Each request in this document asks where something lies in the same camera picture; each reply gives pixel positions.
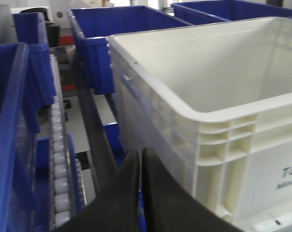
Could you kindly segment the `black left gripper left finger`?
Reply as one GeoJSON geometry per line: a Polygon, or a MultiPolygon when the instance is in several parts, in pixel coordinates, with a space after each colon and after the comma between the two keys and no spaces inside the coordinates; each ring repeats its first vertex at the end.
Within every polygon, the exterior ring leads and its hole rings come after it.
{"type": "Polygon", "coordinates": [[[116,176],[56,232],[138,232],[139,155],[129,150],[116,176]]]}

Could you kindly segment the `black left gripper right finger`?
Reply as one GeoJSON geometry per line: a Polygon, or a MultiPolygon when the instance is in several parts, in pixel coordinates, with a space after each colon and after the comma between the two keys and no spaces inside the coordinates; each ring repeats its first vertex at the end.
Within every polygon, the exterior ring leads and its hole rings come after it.
{"type": "Polygon", "coordinates": [[[196,201],[166,169],[155,149],[142,151],[142,191],[150,232],[238,232],[196,201]]]}

